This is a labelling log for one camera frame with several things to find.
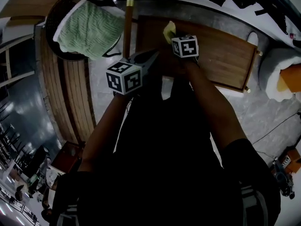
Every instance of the ceiling light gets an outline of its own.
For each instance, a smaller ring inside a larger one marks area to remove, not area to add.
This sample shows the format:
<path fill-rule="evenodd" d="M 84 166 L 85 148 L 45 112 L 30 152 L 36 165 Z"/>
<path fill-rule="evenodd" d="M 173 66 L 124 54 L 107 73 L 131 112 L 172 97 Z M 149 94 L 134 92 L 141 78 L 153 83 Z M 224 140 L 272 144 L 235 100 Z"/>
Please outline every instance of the ceiling light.
<path fill-rule="evenodd" d="M 8 207 L 8 209 L 12 212 L 11 207 L 9 207 L 9 205 L 6 203 L 6 206 Z"/>
<path fill-rule="evenodd" d="M 25 224 L 22 223 L 22 221 L 21 221 L 18 217 L 16 217 L 16 218 L 19 220 L 19 222 L 20 222 L 23 226 L 25 226 Z"/>
<path fill-rule="evenodd" d="M 5 212 L 3 211 L 3 209 L 0 207 L 0 211 L 3 215 L 6 215 Z"/>

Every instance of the black clothing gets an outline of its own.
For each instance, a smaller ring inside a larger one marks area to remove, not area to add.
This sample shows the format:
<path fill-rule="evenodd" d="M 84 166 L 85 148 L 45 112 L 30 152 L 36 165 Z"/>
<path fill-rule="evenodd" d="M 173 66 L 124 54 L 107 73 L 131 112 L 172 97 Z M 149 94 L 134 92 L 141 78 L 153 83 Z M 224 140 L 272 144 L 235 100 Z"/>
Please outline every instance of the black clothing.
<path fill-rule="evenodd" d="M 165 101 L 153 89 L 145 90 L 148 96 L 141 94 L 131 104 L 110 163 L 100 161 L 97 174 L 59 179 L 54 222 L 79 199 L 79 225 L 242 225 L 241 181 L 263 194 L 269 225 L 274 225 L 279 189 L 251 143 L 240 139 L 227 146 L 222 168 L 188 82 L 175 80 Z"/>

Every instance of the power cord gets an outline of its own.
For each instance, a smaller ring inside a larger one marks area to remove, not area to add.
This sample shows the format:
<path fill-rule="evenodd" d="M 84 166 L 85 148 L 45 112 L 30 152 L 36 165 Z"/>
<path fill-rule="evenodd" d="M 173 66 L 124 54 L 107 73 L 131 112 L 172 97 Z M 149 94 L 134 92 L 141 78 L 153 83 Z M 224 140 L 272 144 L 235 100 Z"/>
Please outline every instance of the power cord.
<path fill-rule="evenodd" d="M 252 145 L 254 145 L 255 143 L 259 142 L 261 139 L 265 138 L 268 134 L 270 134 L 273 130 L 275 130 L 278 126 L 280 126 L 282 123 L 284 123 L 285 121 L 287 121 L 288 119 L 292 118 L 294 115 L 299 115 L 300 116 L 300 120 L 301 120 L 301 112 L 296 112 L 295 114 L 291 115 L 290 117 L 286 118 L 283 122 L 281 122 L 279 125 L 277 125 L 274 129 L 272 129 L 270 132 L 268 132 L 266 135 L 264 135 L 263 137 L 261 137 L 260 139 L 258 139 L 257 141 L 255 141 L 254 143 L 252 143 Z M 259 152 L 257 151 L 258 153 L 262 153 L 262 154 L 265 154 L 267 156 L 269 156 L 270 158 L 273 158 L 275 159 L 275 157 L 272 157 L 268 154 L 266 154 L 265 152 Z"/>

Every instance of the white shoe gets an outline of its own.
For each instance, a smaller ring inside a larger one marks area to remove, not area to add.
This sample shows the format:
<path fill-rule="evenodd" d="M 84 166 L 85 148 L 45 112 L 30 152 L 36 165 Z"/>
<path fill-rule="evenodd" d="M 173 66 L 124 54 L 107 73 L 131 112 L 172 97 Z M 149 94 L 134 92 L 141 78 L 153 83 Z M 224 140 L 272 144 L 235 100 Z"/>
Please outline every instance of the white shoe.
<path fill-rule="evenodd" d="M 249 43 L 252 43 L 255 46 L 258 46 L 258 36 L 255 32 L 249 34 L 248 39 L 246 40 Z"/>

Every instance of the green blanket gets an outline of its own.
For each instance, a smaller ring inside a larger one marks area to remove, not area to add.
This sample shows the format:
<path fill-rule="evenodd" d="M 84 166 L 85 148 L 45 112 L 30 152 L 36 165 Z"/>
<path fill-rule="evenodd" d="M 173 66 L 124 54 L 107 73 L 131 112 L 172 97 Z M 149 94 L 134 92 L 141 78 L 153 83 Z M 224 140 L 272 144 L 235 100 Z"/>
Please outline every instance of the green blanket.
<path fill-rule="evenodd" d="M 63 24 L 57 42 L 63 52 L 75 51 L 97 60 L 116 43 L 123 30 L 124 17 L 85 1 Z"/>

